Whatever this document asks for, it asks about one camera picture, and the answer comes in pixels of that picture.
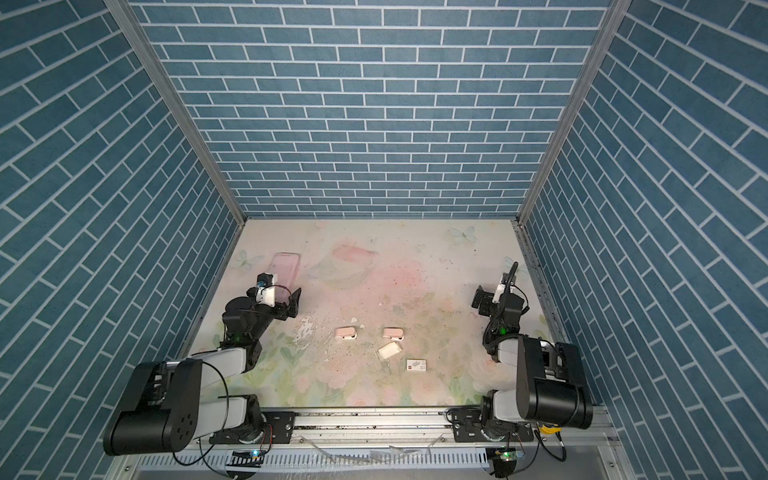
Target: white card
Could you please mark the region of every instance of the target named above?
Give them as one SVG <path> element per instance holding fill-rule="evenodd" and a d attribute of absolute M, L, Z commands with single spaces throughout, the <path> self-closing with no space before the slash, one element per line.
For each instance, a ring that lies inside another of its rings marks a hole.
<path fill-rule="evenodd" d="M 406 369 L 409 372 L 426 372 L 427 361 L 420 359 L 408 359 L 406 360 Z"/>

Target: yellow connector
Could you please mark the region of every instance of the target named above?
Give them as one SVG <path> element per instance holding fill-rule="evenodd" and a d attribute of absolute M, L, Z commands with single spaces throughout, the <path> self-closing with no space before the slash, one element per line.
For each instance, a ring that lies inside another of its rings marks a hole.
<path fill-rule="evenodd" d="M 553 433 L 560 432 L 562 429 L 560 427 L 539 427 L 539 430 L 545 435 L 552 435 Z"/>

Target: brick wallpaper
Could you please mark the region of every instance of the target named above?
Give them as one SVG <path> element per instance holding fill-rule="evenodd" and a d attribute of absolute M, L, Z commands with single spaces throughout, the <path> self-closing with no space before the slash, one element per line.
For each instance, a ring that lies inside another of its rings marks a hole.
<path fill-rule="evenodd" d="M 608 2 L 131 4 L 251 217 L 513 217 Z"/>
<path fill-rule="evenodd" d="M 768 4 L 634 0 L 529 230 L 638 478 L 768 477 Z"/>
<path fill-rule="evenodd" d="M 0 2 L 0 478 L 100 478 L 235 224 L 101 0 Z"/>

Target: vent grille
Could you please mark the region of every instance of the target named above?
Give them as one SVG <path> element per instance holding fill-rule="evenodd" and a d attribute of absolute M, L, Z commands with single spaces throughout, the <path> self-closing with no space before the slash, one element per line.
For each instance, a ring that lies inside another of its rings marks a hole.
<path fill-rule="evenodd" d="M 488 458 L 484 449 L 468 448 L 433 448 L 430 454 L 425 449 L 410 455 L 399 455 L 386 452 L 386 449 L 327 449 L 326 452 L 334 455 L 328 458 L 313 449 L 298 449 L 288 452 L 272 451 L 264 456 L 263 464 L 259 468 L 238 466 L 249 461 L 243 458 L 231 457 L 234 450 L 211 452 L 206 455 L 208 463 L 216 470 L 224 470 L 228 460 L 230 471 L 241 472 L 332 472 L 338 470 L 376 470 L 376 469 L 406 469 L 406 468 L 487 468 Z M 371 459 L 371 452 L 377 452 Z M 199 453 L 177 454 L 182 462 L 192 462 Z M 173 457 L 168 454 L 142 455 L 138 462 L 138 468 L 146 471 L 161 470 L 206 470 L 207 467 L 199 462 L 191 466 L 178 465 Z"/>

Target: table surface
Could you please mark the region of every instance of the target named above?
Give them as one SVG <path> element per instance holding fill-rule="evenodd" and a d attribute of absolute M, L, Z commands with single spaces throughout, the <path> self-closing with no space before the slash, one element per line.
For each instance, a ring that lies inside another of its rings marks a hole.
<path fill-rule="evenodd" d="M 550 339 L 517 237 L 506 220 L 248 220 L 192 345 L 218 347 L 227 302 L 256 283 L 275 253 L 299 253 L 299 315 L 275 320 L 250 372 L 231 395 L 263 407 L 458 406 L 515 387 L 516 367 L 481 344 L 487 317 L 471 308 L 478 285 L 493 290 L 511 263 L 530 300 L 521 332 Z M 341 326 L 357 338 L 336 339 Z M 405 331 L 402 352 L 381 360 L 386 327 Z M 425 359 L 426 372 L 406 371 Z M 223 395 L 221 384 L 204 399 Z"/>

